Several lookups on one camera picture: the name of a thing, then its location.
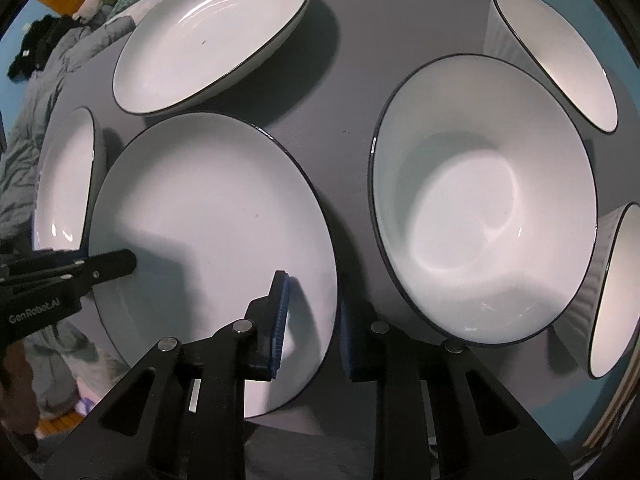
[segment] gray comforter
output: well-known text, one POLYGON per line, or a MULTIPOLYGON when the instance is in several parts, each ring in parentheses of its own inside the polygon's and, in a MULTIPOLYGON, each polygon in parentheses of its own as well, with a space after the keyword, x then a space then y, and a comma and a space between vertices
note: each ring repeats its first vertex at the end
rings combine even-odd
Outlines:
POLYGON ((58 96, 68 77, 93 56, 135 28, 126 16, 95 32, 74 28, 51 53, 42 72, 35 73, 0 162, 0 241, 28 231, 35 203, 35 185, 42 141, 58 96))

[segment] white bowl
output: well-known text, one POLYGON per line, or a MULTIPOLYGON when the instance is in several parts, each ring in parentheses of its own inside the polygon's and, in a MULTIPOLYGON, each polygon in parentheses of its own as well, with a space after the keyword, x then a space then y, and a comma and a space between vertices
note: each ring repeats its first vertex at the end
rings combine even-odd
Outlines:
POLYGON ((598 220, 587 277, 554 330, 594 379, 624 355, 640 316, 640 206, 626 204, 598 220))
POLYGON ((574 124, 535 79, 486 56, 433 61, 396 90, 371 153, 378 241, 425 319, 504 344, 562 313, 593 251, 596 192, 574 124))
POLYGON ((542 0, 492 0, 483 52, 531 75, 542 69, 594 126, 605 133, 618 127, 616 99, 598 58, 542 0))
POLYGON ((282 366, 271 383, 246 384, 245 416, 281 406, 318 370, 337 307, 334 250, 311 186, 267 134, 207 113, 144 131, 95 204, 89 253, 121 248, 137 256, 135 272, 94 286, 94 295, 129 365, 165 336, 187 343, 244 317, 285 270, 282 366))
POLYGON ((95 199, 107 173, 102 130, 87 108, 77 108, 53 132, 38 176, 33 248, 86 246, 95 199))
POLYGON ((132 114, 178 111, 234 85, 289 37, 309 0, 162 0, 122 50, 113 95, 132 114))

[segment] metal screw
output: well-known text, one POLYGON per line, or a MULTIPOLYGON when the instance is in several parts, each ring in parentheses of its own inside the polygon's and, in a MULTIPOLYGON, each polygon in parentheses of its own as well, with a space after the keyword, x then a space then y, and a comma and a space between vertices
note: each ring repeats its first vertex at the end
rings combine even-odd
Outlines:
POLYGON ((161 352, 170 352, 178 346, 178 340, 175 337, 165 337, 158 343, 158 349, 161 352))
POLYGON ((244 332, 249 332, 254 327, 254 324, 250 319, 238 319, 234 323, 233 329, 239 334, 243 334, 244 332))
POLYGON ((444 348, 447 352, 451 352, 452 354, 462 354, 465 346, 462 341, 458 339, 447 339, 444 342, 444 348))
POLYGON ((391 327, 384 321, 374 321, 369 328, 375 334, 386 334, 391 327))

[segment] table surface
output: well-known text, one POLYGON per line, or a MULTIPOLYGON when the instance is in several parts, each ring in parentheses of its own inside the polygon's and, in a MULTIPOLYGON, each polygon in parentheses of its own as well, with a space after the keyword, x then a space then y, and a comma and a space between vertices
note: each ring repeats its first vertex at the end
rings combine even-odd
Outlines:
MULTIPOLYGON (((446 54, 482 51, 489 2, 311 0, 298 28, 271 59, 195 108, 249 121, 277 139, 318 192, 341 277, 383 318, 430 342, 442 337, 404 302, 376 245, 367 199, 370 143, 380 111, 405 76, 446 54)), ((114 102, 111 78, 125 42, 111 45, 73 74, 49 126, 54 132, 76 107, 90 108, 103 128, 109 165, 131 139, 162 120, 126 114, 114 102)), ((543 82, 584 139, 594 165, 600 215, 640 200, 640 121, 625 86, 609 76, 620 116, 612 136, 595 130, 550 82, 543 82)), ((47 136, 43 153, 50 141, 47 136)), ((96 344, 113 350, 90 298, 83 299, 83 306, 73 318, 76 325, 96 344)), ((320 371, 297 398, 255 421, 369 440, 375 427, 375 386, 346 381, 335 343, 334 337, 320 371)), ((588 380, 550 330, 516 345, 474 351, 528 410, 588 380)))

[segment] blue wall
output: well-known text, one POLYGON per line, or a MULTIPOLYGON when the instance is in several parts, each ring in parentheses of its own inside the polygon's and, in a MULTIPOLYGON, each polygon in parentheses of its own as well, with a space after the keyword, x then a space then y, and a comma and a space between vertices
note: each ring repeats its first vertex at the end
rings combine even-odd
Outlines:
POLYGON ((49 7, 36 0, 29 0, 4 36, 0 38, 0 110, 2 110, 2 122, 7 134, 22 107, 27 82, 14 83, 7 77, 6 71, 20 52, 24 25, 40 20, 46 14, 57 16, 49 7))

